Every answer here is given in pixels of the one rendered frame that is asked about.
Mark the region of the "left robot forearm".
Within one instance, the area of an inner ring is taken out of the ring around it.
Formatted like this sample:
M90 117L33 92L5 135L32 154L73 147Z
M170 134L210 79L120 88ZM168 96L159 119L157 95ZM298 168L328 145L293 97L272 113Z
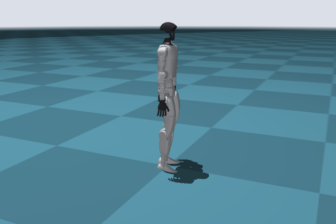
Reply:
M177 76L177 73L176 73L176 76ZM173 86L176 85L176 76L175 76L175 78L171 79L171 80L173 80Z

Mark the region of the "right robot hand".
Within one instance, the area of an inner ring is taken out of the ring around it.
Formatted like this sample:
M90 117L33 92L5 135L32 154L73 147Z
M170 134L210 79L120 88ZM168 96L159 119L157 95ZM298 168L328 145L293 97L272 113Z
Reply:
M165 116L166 116L166 109L167 111L169 112L169 108L168 106L166 105L165 103L165 100L160 100L160 96L158 96L158 101L160 102L159 105L158 105L158 114L157 116L159 115L159 112L160 112L160 115L162 115L162 117L164 116L164 110L165 110Z

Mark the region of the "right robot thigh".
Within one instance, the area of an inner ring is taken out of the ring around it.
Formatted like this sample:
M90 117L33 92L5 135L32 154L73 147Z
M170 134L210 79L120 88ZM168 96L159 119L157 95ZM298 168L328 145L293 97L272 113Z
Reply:
M169 93L165 93L165 103L169 108L169 112L166 109L166 116L164 111L164 129L161 129L160 131L165 131L167 138L169 138L169 135L172 134L175 121L176 121L176 110L175 110L175 103L173 97L169 95Z

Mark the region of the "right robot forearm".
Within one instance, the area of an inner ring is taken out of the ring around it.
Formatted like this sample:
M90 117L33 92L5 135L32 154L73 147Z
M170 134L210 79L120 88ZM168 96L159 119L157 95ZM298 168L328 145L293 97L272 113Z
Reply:
M166 81L164 80L165 73L161 71L158 76L158 94L160 96L160 100L165 100L165 84Z

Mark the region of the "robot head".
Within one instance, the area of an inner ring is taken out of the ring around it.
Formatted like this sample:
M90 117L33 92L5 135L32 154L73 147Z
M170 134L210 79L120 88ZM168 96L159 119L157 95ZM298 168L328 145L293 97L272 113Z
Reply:
M162 43L162 45L167 42L169 42L169 44L167 45L173 45L171 44L171 40L174 40L175 38L175 29L177 28L177 26L174 23L170 23L170 22L166 22L163 23L160 27L160 30L164 30L166 33L169 33L170 37L169 38L165 38L164 42ZM173 34L173 36L172 36Z

